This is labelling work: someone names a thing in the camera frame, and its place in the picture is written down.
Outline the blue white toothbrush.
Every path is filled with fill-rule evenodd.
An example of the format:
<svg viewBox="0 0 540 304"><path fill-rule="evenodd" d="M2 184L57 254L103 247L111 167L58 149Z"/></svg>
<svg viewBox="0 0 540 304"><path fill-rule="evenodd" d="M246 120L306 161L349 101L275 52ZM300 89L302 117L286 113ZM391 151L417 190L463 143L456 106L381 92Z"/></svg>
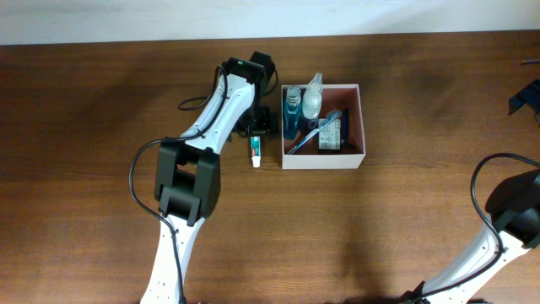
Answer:
<svg viewBox="0 0 540 304"><path fill-rule="evenodd" d="M339 110L330 111L327 114L326 121L318 128L313 129L310 131L303 139L301 139L292 149L290 149L287 154L293 155L298 149L300 149L303 145L305 145L308 141L310 141L313 137L315 137L322 129L324 129L326 126L330 125L332 122L336 121L338 118L340 118L342 113Z"/></svg>

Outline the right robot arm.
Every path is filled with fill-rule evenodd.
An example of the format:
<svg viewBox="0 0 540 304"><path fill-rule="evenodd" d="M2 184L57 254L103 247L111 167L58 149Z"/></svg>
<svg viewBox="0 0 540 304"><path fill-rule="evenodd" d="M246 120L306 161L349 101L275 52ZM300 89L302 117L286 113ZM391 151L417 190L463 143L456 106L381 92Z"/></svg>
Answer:
<svg viewBox="0 0 540 304"><path fill-rule="evenodd" d="M478 174L489 161L512 159L534 167L502 181L481 208ZM472 204L483 222L473 241L441 273L406 292L401 303L469 303L505 265L539 246L539 163L497 153L479 162L470 182Z"/></svg>

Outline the green toothpaste tube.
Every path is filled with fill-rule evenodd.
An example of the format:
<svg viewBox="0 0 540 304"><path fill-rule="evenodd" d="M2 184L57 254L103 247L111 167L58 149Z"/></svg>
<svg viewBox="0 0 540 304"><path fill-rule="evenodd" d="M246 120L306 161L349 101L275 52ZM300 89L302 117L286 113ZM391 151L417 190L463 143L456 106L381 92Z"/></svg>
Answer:
<svg viewBox="0 0 540 304"><path fill-rule="evenodd" d="M258 168L261 166L261 138L259 136L252 136L250 138L250 144L251 144L251 161L252 165L255 168Z"/></svg>

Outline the blue disposable razor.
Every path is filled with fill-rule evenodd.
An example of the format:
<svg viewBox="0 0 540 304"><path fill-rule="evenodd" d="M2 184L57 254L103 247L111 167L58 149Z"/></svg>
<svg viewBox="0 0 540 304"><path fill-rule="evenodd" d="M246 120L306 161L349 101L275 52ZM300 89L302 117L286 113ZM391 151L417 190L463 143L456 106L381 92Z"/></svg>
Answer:
<svg viewBox="0 0 540 304"><path fill-rule="evenodd" d="M353 149L354 143L348 141L349 136L349 109L345 108L343 110L342 118L342 135L341 135L341 148L342 149Z"/></svg>

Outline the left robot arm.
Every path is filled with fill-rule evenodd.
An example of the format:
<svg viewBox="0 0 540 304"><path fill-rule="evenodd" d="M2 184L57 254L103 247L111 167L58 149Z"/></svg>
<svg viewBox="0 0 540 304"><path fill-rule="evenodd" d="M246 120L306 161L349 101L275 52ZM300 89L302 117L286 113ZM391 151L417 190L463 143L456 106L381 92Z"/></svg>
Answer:
<svg viewBox="0 0 540 304"><path fill-rule="evenodd" d="M261 99L278 84L270 56L231 57L215 70L212 91L199 118L178 138L159 138L154 198L150 214L160 224L154 266L141 301L184 303L186 270L197 234L219 200L220 153L232 133L243 138L278 132L278 116Z"/></svg>

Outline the clear spray bottle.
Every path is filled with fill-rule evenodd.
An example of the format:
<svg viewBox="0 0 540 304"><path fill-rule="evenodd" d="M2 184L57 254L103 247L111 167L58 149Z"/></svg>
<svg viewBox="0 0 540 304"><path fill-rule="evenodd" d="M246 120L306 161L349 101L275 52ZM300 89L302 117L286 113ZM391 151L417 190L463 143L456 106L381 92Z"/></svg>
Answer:
<svg viewBox="0 0 540 304"><path fill-rule="evenodd" d="M318 125L318 117L322 104L322 73L316 73L315 77L307 84L302 98L302 118L300 131L307 135Z"/></svg>

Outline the teal mouthwash bottle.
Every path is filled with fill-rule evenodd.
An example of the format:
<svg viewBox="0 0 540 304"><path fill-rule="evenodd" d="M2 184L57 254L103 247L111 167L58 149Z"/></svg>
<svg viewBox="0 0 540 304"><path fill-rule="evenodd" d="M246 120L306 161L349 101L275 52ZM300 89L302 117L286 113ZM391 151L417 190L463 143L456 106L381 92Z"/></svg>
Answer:
<svg viewBox="0 0 540 304"><path fill-rule="evenodd" d="M299 128L301 114L301 90L298 87L290 87L287 90L283 110L283 136L293 140Z"/></svg>

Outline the green soap box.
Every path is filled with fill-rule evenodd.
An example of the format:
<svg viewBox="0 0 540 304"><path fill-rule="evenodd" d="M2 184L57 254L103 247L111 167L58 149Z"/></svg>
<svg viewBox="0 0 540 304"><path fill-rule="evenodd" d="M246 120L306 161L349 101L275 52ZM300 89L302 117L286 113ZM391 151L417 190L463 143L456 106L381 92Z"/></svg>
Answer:
<svg viewBox="0 0 540 304"><path fill-rule="evenodd" d="M338 152L341 149L341 120L328 123L318 133L318 149L324 152Z"/></svg>

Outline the white square cardboard box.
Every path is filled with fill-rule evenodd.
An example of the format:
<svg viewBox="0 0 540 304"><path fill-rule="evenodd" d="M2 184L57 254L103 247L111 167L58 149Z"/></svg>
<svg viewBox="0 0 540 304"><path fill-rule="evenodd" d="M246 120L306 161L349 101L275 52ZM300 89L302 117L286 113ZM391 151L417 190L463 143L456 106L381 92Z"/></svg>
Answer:
<svg viewBox="0 0 540 304"><path fill-rule="evenodd" d="M343 114L349 109L348 141L354 143L353 149L340 149L338 152L324 152L318 149L318 134L298 149L293 155L287 152L305 137L300 128L295 139L289 140L281 132L281 155L284 169L356 169L366 155L365 128L357 84L325 84L322 91L321 111L318 117L323 120L330 111L339 110Z"/></svg>

